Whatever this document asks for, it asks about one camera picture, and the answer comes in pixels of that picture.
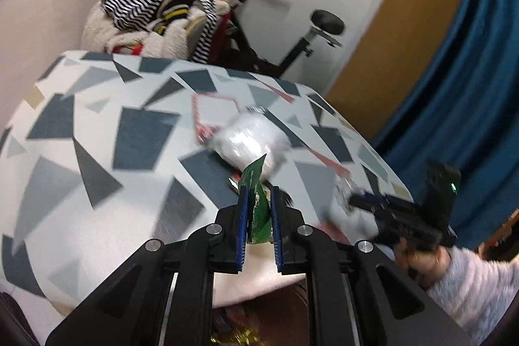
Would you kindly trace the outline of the person's right hand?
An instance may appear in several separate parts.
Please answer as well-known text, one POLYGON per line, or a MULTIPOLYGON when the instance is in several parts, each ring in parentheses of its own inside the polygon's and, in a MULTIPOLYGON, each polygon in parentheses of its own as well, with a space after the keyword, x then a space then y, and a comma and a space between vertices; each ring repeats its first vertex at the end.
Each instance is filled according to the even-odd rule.
POLYGON ((398 267, 403 271, 414 270, 417 283, 424 289, 443 278, 450 267, 450 253, 443 246, 434 251, 419 251, 411 246, 407 239, 401 238, 394 248, 398 267))

